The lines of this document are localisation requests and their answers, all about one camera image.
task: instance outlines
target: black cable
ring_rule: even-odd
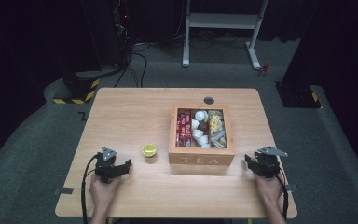
[[[197,38],[197,40],[199,41],[213,41],[214,40],[214,34],[211,34],[210,32],[208,32],[205,35],[198,35],[193,33],[193,36],[195,36]]]
[[[115,85],[114,85],[113,87],[116,87],[117,84],[118,84],[118,82],[120,82],[120,80],[123,78],[124,73],[126,73],[127,69],[128,69],[129,66],[130,66],[131,58],[132,58],[132,54],[130,54],[130,58],[129,58],[129,60],[126,62],[126,65],[125,65],[125,68],[124,68],[123,72],[120,74],[120,77],[118,78],[117,82],[115,83]]]
[[[284,175],[283,169],[281,167],[279,169],[281,170],[283,176],[283,184],[286,186],[286,176]]]
[[[138,86],[138,77],[136,76],[135,71],[133,71],[133,69],[130,65],[129,65],[129,70],[132,74],[132,78],[133,78],[133,81],[135,82],[136,87],[139,87]]]
[[[283,211],[282,211],[282,215],[284,220],[287,219],[287,208],[289,207],[289,194],[287,193],[287,188],[286,188],[286,180],[283,174],[283,181],[278,177],[278,175],[275,175],[275,177],[278,179],[278,181],[281,183],[282,186],[282,190],[283,190]]]
[[[118,220],[114,221],[113,224],[119,224],[119,223],[121,223],[122,220],[123,219],[119,218]]]
[[[182,27],[182,21],[186,20],[186,19],[184,19],[185,11],[186,11],[185,10],[185,1],[182,1],[182,14],[180,16],[178,29],[176,30],[176,33],[173,35],[173,39],[175,39],[175,37],[179,34],[179,30]]]
[[[146,67],[147,67],[147,59],[144,55],[142,55],[140,53],[133,53],[133,54],[138,55],[138,56],[144,58],[144,60],[145,60],[145,67],[144,67],[144,71],[142,72],[142,76],[141,76],[141,87],[143,87],[144,86],[144,76],[145,76],[145,71],[146,71]]]
[[[86,169],[84,171],[84,174],[83,174],[83,181],[81,182],[81,209],[82,209],[82,212],[83,212],[83,223],[84,224],[88,224],[88,221],[87,221],[87,209],[86,209],[86,177],[89,173],[91,172],[88,172],[89,170],[89,166],[91,164],[91,162],[98,158],[98,154],[94,155],[90,160],[89,160],[89,163],[87,163],[87,166],[86,166]]]
[[[193,49],[208,49],[208,48],[210,48],[210,47],[213,45],[213,43],[214,43],[214,41],[213,41],[213,39],[212,39],[211,43],[210,43],[208,46],[204,47],[204,48],[199,48],[199,47],[196,47],[196,46],[191,45],[191,44],[188,44],[188,45],[189,45],[191,48],[193,48]]]
[[[218,38],[214,39],[214,43],[216,44],[238,44],[241,42],[246,42],[246,38],[233,37],[232,40],[220,40]]]
[[[89,172],[87,173],[87,175],[91,174],[93,171],[95,171],[95,169],[89,171]]]
[[[141,45],[143,45],[143,44],[146,44],[146,43],[142,43],[142,44],[135,44],[135,46],[141,46]],[[145,51],[145,50],[147,50],[147,49],[149,49],[150,48],[150,42],[147,42],[147,47],[145,48],[145,49],[138,49],[138,50],[135,50],[134,52],[141,52],[141,51]]]

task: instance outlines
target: round hole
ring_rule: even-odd
[[[207,104],[207,105],[211,105],[214,103],[214,98],[210,97],[210,96],[207,96],[204,98],[204,103]]]

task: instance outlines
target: black equipment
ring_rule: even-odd
[[[109,179],[116,178],[127,174],[130,171],[131,160],[127,160],[124,164],[115,166],[117,152],[103,147],[103,152],[98,152],[94,155],[86,166],[84,171],[83,181],[81,183],[81,207],[83,211],[83,223],[87,224],[87,211],[86,211],[86,177],[89,173],[89,166],[94,159],[97,159],[95,164],[95,174],[101,178],[103,183],[109,184]]]
[[[64,84],[54,102],[89,103],[101,77],[129,64],[134,39],[131,1],[61,0],[44,5],[49,58]]]
[[[263,147],[255,152],[255,158],[257,161],[252,160],[252,158],[245,154],[245,161],[248,163],[248,168],[260,176],[265,178],[276,177],[281,183],[283,191],[283,211],[282,215],[284,219],[287,217],[287,208],[289,206],[289,196],[287,193],[287,188],[285,185],[285,178],[281,180],[278,176],[281,171],[280,164],[278,162],[277,156],[287,157],[286,152],[282,152],[276,147]]]
[[[115,178],[127,174],[130,171],[131,160],[124,164],[115,166],[117,152],[103,147],[103,153],[97,154],[97,164],[95,164],[95,174],[101,177],[104,183],[108,183],[110,178]]]

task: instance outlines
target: box compartment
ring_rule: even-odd
[[[198,111],[207,113],[208,118],[201,122],[207,125],[204,135],[208,136],[209,147],[205,144],[203,145],[204,147],[201,147],[199,141],[192,137],[193,127],[190,126],[191,133],[188,132],[188,124],[191,124],[192,119],[196,119]],[[185,121],[178,123],[181,117]],[[229,166],[234,156],[235,149],[227,105],[182,104],[172,107],[169,145],[170,163]]]

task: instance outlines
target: cable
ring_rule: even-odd
[[[238,38],[238,37],[234,37],[233,40],[219,40],[218,38],[214,39],[214,43],[217,44],[238,44],[241,42],[246,42],[247,38]]]
[[[195,47],[194,45],[189,44],[189,46],[192,47],[193,49],[208,49],[212,45],[213,45],[213,39],[212,39],[211,43],[208,46],[204,47],[204,48]]]
[[[144,55],[142,55],[140,53],[133,53],[133,54],[138,55],[138,56],[144,58],[144,60],[145,60],[145,67],[144,67],[144,71],[142,72],[142,76],[141,76],[141,87],[143,87],[144,86],[144,76],[145,76],[145,71],[146,71],[146,67],[147,67],[147,59]]]
[[[278,177],[278,175],[275,175],[275,177],[278,179],[278,181],[281,183],[282,186],[282,190],[283,190],[283,211],[282,211],[282,215],[284,217],[284,219],[287,219],[287,208],[289,207],[289,194],[287,193],[287,188],[286,188],[286,178],[284,176],[284,172],[282,171],[282,175],[283,175],[283,181]]]
[[[212,31],[206,30],[203,32],[204,32],[204,34],[201,34],[201,35],[192,32],[192,35],[195,36],[199,41],[209,41],[209,40],[213,40],[215,38],[215,34]]]
[[[186,35],[186,34],[181,34],[181,35],[175,37],[174,40],[177,40],[177,39],[179,39],[180,37],[182,37],[182,36],[184,36],[184,35]]]
[[[150,42],[147,42],[147,43],[138,43],[138,44],[135,44],[134,46],[141,46],[141,45],[144,45],[144,44],[147,44],[147,47],[146,47],[145,49],[138,49],[138,50],[135,50],[134,52],[145,51],[145,50],[149,49],[150,46],[151,46],[151,43],[150,43]]]
[[[87,173],[87,175],[91,174],[91,173],[94,172],[94,171],[95,171],[95,169],[89,171],[89,172]]]
[[[180,16],[180,22],[179,22],[178,29],[176,30],[176,33],[173,35],[173,39],[175,39],[175,36],[178,35],[179,30],[180,30],[180,28],[182,26],[182,20],[183,20],[184,11],[185,11],[185,1],[182,1],[182,14]]]
[[[133,78],[133,81],[135,82],[136,87],[139,87],[138,86],[138,77],[136,76],[135,71],[133,71],[133,69],[130,65],[129,65],[129,70],[132,74],[132,78]]]
[[[132,58],[132,54],[130,54],[130,58],[129,58],[129,60],[126,62],[125,68],[124,68],[123,72],[120,74],[120,77],[118,78],[118,80],[116,81],[116,83],[115,83],[115,85],[114,85],[113,87],[116,87],[117,84],[118,84],[118,82],[123,78],[124,73],[127,71],[127,69],[128,69],[129,66],[130,66],[131,58]]]
[[[97,155],[94,155],[90,160],[89,160],[89,163],[87,163],[87,166],[86,166],[86,169],[84,171],[84,174],[83,174],[83,181],[81,182],[81,209],[82,209],[82,212],[83,212],[83,223],[84,224],[88,224],[88,221],[87,221],[87,209],[86,209],[86,177],[89,173],[91,172],[88,172],[89,170],[89,166],[91,164],[91,162],[96,159],[98,157],[98,154]]]
[[[113,224],[119,224],[121,223],[122,220],[123,220],[122,218],[119,218],[118,220],[114,221]]]

